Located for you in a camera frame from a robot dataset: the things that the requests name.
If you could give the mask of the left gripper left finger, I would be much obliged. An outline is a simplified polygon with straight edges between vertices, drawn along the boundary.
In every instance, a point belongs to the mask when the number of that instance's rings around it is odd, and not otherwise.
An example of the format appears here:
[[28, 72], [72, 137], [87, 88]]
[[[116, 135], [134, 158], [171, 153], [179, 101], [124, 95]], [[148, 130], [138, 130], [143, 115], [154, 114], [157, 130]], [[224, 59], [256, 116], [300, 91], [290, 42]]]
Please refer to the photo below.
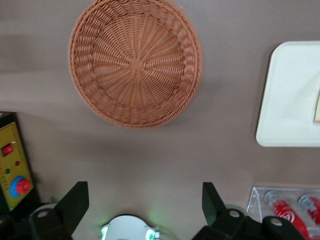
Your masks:
[[79, 181], [57, 204], [44, 205], [32, 213], [28, 219], [32, 239], [71, 240], [89, 205], [88, 183]]

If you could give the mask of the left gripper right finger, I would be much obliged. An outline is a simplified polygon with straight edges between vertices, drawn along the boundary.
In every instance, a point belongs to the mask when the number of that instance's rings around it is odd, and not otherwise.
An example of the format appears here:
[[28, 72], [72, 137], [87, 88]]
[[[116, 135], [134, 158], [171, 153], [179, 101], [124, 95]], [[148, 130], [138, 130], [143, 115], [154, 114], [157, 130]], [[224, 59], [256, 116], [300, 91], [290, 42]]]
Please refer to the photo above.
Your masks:
[[202, 184], [202, 211], [207, 225], [196, 235], [198, 240], [239, 240], [246, 216], [236, 208], [227, 208], [211, 182]]

